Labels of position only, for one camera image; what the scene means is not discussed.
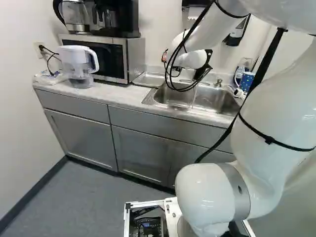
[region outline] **faucet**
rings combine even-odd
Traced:
[[[222,79],[217,79],[217,82],[214,83],[214,87],[222,87],[222,82],[223,82]]]

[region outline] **stainless steel sink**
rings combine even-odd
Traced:
[[[174,85],[183,88],[189,84],[174,82]],[[187,92],[178,92],[164,83],[159,89],[152,89],[142,103],[196,114],[216,113],[227,116],[235,116],[240,108],[227,86],[204,84]]]

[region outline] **countertop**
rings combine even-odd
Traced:
[[[55,85],[40,85],[35,82],[33,83],[33,87],[35,89],[49,91],[88,101],[207,124],[216,127],[227,128],[233,121],[233,117],[225,115],[192,115],[183,111],[170,111],[164,108],[142,104],[142,101],[152,88],[133,84],[120,85],[113,83],[110,84],[108,82],[94,82],[94,86],[89,89],[76,89],[71,86],[69,81],[64,81]]]

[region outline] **gray carpet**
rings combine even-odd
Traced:
[[[68,162],[1,237],[122,237],[127,201],[171,197]]]

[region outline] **black cable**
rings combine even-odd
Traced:
[[[166,68],[166,62],[164,62],[163,64],[164,64],[164,69],[167,70],[167,68]],[[177,78],[177,77],[179,77],[179,76],[181,75],[181,71],[182,71],[182,68],[180,69],[178,75],[176,75],[176,76],[171,75],[171,76],[172,76],[173,78]]]
[[[47,60],[47,68],[48,68],[49,73],[50,73],[52,76],[54,75],[54,73],[49,69],[48,63],[49,63],[49,60],[50,60],[52,57],[54,57],[55,55],[59,55],[59,53],[53,53],[53,54],[48,58],[48,60]]]
[[[270,44],[270,46],[269,46],[269,48],[268,48],[268,50],[267,50],[267,52],[265,54],[260,66],[259,66],[259,69],[258,69],[258,71],[256,73],[256,76],[255,76],[255,78],[253,80],[253,83],[250,86],[249,92],[248,92],[248,94],[247,94],[242,106],[240,107],[237,115],[234,117],[233,122],[229,125],[227,130],[220,137],[220,139],[210,149],[208,149],[206,152],[204,152],[201,156],[199,156],[196,159],[195,164],[196,163],[200,163],[206,156],[208,156],[212,151],[214,151],[228,137],[228,135],[231,133],[232,128],[234,126],[234,123],[235,123],[235,121],[236,121],[236,119],[238,117],[238,114],[240,113],[240,111],[241,111],[245,101],[247,100],[249,94],[253,91],[254,88],[256,88],[262,82],[262,80],[263,80],[263,78],[264,78],[264,76],[265,76],[265,74],[267,72],[267,69],[268,69],[268,67],[269,67],[269,65],[270,65],[270,63],[272,61],[272,58],[273,58],[273,56],[274,56],[274,54],[275,54],[275,52],[277,50],[277,46],[278,46],[278,44],[281,41],[283,33],[286,32],[286,31],[287,30],[282,29],[282,28],[278,28],[277,29],[277,33],[276,33],[274,39],[272,40],[272,42],[271,42],[271,44]]]
[[[42,45],[42,44],[39,45],[39,49],[40,49],[41,51],[43,51],[44,49],[46,49],[47,51],[49,51],[49,52],[52,53],[52,55],[51,55],[51,56],[48,58],[48,60],[47,60],[47,68],[48,68],[49,73],[53,76],[54,73],[50,70],[48,63],[49,63],[49,61],[51,60],[52,57],[55,57],[55,55],[59,55],[59,53],[55,53],[55,52],[51,51],[50,49],[46,48],[46,47],[45,47],[44,45]]]
[[[186,35],[186,30],[187,29],[184,29],[182,40],[184,40],[184,36]],[[183,45],[183,49],[184,49],[185,53],[188,53],[185,45]]]
[[[197,18],[197,20],[194,22],[194,24],[192,25],[192,27],[190,28],[189,32],[185,35],[184,39],[180,42],[180,44],[176,47],[176,49],[174,50],[174,52],[172,53],[168,63],[167,63],[167,66],[166,68],[168,69],[169,65],[171,64],[171,67],[170,67],[170,72],[169,72],[169,80],[170,80],[170,84],[168,83],[168,79],[167,79],[167,70],[165,71],[165,74],[164,74],[164,77],[165,77],[165,82],[167,84],[167,86],[172,89],[172,90],[176,90],[176,91],[179,91],[179,92],[185,92],[185,91],[188,91],[190,89],[193,89],[201,80],[201,79],[198,79],[197,81],[195,81],[194,83],[192,83],[191,85],[187,86],[187,87],[184,87],[184,88],[176,88],[175,85],[173,84],[173,81],[172,81],[172,77],[170,76],[171,75],[171,72],[172,72],[172,67],[173,67],[173,64],[177,58],[177,55],[179,54],[180,50],[182,47],[185,46],[185,42],[189,39],[189,37],[191,36],[192,32],[196,29],[196,27],[200,24],[200,22],[202,21],[203,17],[207,14],[207,12],[209,11],[209,9],[211,8],[211,6],[213,5],[213,3],[215,2],[215,0],[213,0],[203,11],[202,13],[200,14],[200,16]]]
[[[51,50],[49,50],[48,48],[46,48],[44,45],[39,45],[39,49],[42,51],[43,49],[46,49],[48,52],[51,52],[51,53],[53,53],[53,54],[57,54],[57,55],[59,55],[59,53],[55,53],[55,52],[53,52],[53,51],[51,51]]]

